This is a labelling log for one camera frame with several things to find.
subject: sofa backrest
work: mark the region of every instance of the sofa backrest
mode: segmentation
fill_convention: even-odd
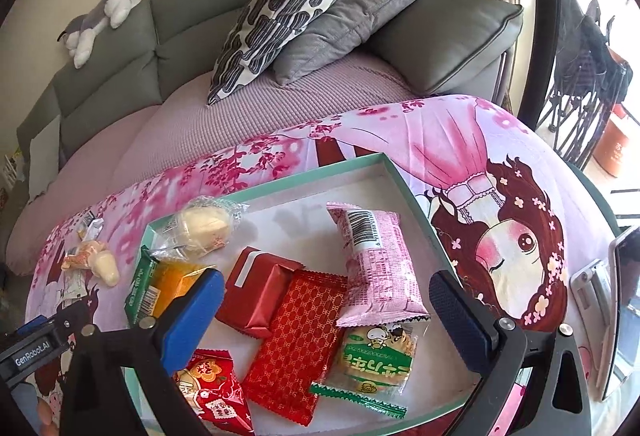
[[[116,30],[95,39],[79,70],[69,61],[17,129],[25,161],[31,140],[57,115],[60,144],[70,158],[121,118],[164,102],[213,69],[226,35],[249,0],[142,0]]]

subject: gray and white plush toy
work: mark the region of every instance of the gray and white plush toy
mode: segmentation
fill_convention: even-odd
[[[74,66],[80,68],[87,62],[94,48],[95,36],[104,30],[108,23],[118,28],[127,19],[130,10],[140,0],[100,0],[88,14],[73,18],[58,36],[74,59]]]

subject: screw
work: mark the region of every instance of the screw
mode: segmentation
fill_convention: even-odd
[[[145,318],[142,318],[138,323],[138,326],[140,326],[143,330],[148,330],[149,328],[153,328],[155,325],[156,325],[156,318],[151,317],[151,315]]]
[[[90,337],[91,335],[93,335],[95,333],[95,326],[93,324],[85,324],[82,327],[82,330],[80,330],[80,333],[84,337]]]
[[[570,337],[574,334],[574,329],[569,324],[562,323],[558,326],[558,331],[565,337]]]
[[[502,317],[498,321],[498,325],[500,326],[500,328],[507,331],[511,331],[516,327],[516,323],[513,321],[513,319],[510,319],[508,317]]]

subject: pink floral tablecloth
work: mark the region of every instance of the pink floral tablecloth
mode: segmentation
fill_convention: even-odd
[[[371,152],[396,164],[430,219],[465,288],[496,315],[527,329],[570,322],[590,353],[569,276],[606,257],[612,233],[572,171],[538,136],[489,102],[444,96],[364,108],[250,139],[174,167],[91,207],[104,218],[121,281],[84,285],[102,330],[127,326],[123,305],[146,225],[198,195],[219,196]],[[77,244],[86,211],[47,238],[33,276],[26,318],[50,317],[65,300],[65,249]],[[60,363],[38,387],[55,393]]]

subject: red and yellow candy wrapper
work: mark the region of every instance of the red and yellow candy wrapper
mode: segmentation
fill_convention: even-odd
[[[335,325],[347,278],[296,270],[242,388],[249,400],[300,425],[309,425],[318,395],[308,392],[335,355]]]
[[[251,415],[228,351],[196,350],[186,369],[174,374],[185,399],[205,424],[254,436]]]

